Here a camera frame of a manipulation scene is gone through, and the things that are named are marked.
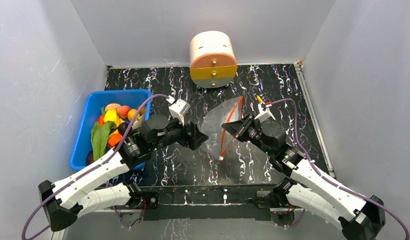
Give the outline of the clear red-zipper zip bag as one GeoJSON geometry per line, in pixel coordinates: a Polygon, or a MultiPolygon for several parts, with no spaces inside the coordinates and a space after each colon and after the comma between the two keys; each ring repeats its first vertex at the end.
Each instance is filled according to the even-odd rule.
{"type": "Polygon", "coordinates": [[[200,147],[216,160],[222,161],[233,137],[222,128],[222,124],[238,121],[243,115],[242,96],[228,99],[205,114],[200,130],[208,140],[200,147]]]}

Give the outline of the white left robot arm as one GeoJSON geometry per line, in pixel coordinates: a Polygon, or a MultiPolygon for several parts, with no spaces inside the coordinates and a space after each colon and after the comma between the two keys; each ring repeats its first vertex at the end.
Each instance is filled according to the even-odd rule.
{"type": "Polygon", "coordinates": [[[38,185],[50,229],[54,232],[63,230],[79,217],[100,208],[140,206],[142,194],[132,183],[120,183],[105,189],[98,187],[145,163],[158,149],[179,143],[196,150],[208,138],[193,121],[182,124],[177,118],[152,115],[129,132],[120,148],[111,148],[102,158],[63,180],[54,183],[45,180],[38,185]]]}

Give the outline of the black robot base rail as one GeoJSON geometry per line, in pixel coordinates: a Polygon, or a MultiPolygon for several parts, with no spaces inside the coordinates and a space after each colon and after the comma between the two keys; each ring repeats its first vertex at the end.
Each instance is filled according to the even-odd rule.
{"type": "Polygon", "coordinates": [[[294,207],[273,192],[271,184],[142,186],[151,192],[145,220],[254,219],[288,225],[294,207]]]}

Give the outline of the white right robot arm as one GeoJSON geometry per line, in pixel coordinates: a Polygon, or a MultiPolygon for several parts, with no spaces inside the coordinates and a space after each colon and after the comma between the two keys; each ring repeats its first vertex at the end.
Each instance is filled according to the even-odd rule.
{"type": "Polygon", "coordinates": [[[287,143],[287,135],[273,120],[260,122],[248,115],[222,124],[240,142],[250,142],[269,157],[271,165],[286,177],[271,192],[257,192],[256,206],[302,207],[337,227],[348,240],[374,240],[385,225],[383,201],[372,196],[367,202],[342,190],[342,184],[324,172],[317,173],[305,154],[287,143]]]}

